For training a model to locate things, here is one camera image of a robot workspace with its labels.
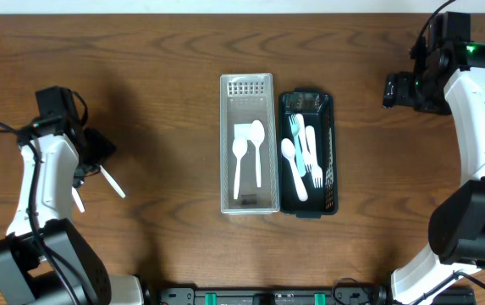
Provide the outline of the white plastic spoon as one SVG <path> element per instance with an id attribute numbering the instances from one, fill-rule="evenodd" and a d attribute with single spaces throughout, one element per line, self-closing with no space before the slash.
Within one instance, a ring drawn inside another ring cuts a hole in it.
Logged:
<path id="1" fill-rule="evenodd" d="M 100 173 L 107 180 L 108 184 L 118 193 L 121 198 L 126 198 L 126 194 L 118 182 L 108 173 L 108 171 L 101 165 L 99 167 Z"/>
<path id="2" fill-rule="evenodd" d="M 256 151 L 256 186 L 260 188 L 262 186 L 260 146 L 265 139 L 264 126 L 260 120 L 254 120 L 251 123 L 250 136 Z"/>
<path id="3" fill-rule="evenodd" d="M 236 157 L 234 174 L 234 200 L 237 200 L 240 192 L 241 159 L 247 153 L 247 139 L 243 136 L 236 137 L 233 142 L 232 152 Z"/>
<path id="4" fill-rule="evenodd" d="M 289 163 L 297 197 L 301 202 L 305 202 L 308 199 L 308 194 L 295 163 L 295 146 L 289 138 L 284 138 L 281 141 L 281 153 Z"/>

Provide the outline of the white plastic utensil handle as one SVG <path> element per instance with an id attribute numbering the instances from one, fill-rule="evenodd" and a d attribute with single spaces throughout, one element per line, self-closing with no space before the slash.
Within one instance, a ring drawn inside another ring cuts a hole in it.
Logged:
<path id="1" fill-rule="evenodd" d="M 85 205 L 80 197 L 80 194 L 79 194 L 79 191 L 76 189 L 76 188 L 72 188 L 72 198 L 74 200 L 74 203 L 76 205 L 76 207 L 78 208 L 78 210 L 81 212 L 81 213 L 84 213 L 85 212 Z"/>

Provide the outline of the white plastic fork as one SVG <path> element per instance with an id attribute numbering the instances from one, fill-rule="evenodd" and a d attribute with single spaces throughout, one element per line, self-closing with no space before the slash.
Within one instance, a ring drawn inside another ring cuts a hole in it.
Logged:
<path id="1" fill-rule="evenodd" d="M 316 134 L 315 129 L 308 125 L 306 127 L 306 141 L 309 147 L 309 153 L 311 156 L 311 177 L 313 186 L 317 188 L 323 187 L 323 177 L 322 177 L 322 168 L 319 166 L 317 162 L 317 141 L 316 141 Z"/>
<path id="2" fill-rule="evenodd" d="M 305 122 L 302 114 L 296 114 L 295 118 L 297 120 L 298 126 L 300 127 L 299 138 L 300 144 L 302 147 L 302 157 L 304 159 L 304 164 L 306 167 L 306 171 L 311 171 L 311 154 L 307 147 L 307 140 L 306 140 L 306 127 Z"/>
<path id="3" fill-rule="evenodd" d="M 304 158 L 302 155 L 302 147 L 300 144 L 300 125 L 298 119 L 294 114 L 291 114 L 289 117 L 289 127 L 291 130 L 291 134 L 293 136 L 293 142 L 295 145 L 295 162 L 299 172 L 300 177 L 304 177 L 306 175 L 306 167 L 304 163 Z"/>

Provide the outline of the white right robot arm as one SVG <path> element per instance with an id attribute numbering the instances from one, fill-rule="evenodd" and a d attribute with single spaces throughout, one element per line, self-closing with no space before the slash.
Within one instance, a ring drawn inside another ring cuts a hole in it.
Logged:
<path id="1" fill-rule="evenodd" d="M 411 72 L 388 75 L 383 107 L 453 117 L 460 187 L 434 210 L 427 245 L 377 292 L 383 304 L 431 304 L 485 269 L 485 44 L 471 39 L 469 14 L 437 11 L 410 56 Z"/>

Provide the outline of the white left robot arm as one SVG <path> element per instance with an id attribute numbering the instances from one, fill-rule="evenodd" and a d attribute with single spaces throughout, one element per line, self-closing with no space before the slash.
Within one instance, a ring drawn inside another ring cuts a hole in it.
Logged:
<path id="1" fill-rule="evenodd" d="M 24 162 L 19 203 L 0 240 L 0 292 L 8 304 L 148 304 L 151 295 L 136 275 L 109 274 L 72 221 L 85 211 L 79 189 L 102 174 L 116 147 L 80 114 L 81 95 L 52 86 L 36 92 L 38 117 L 16 130 Z"/>

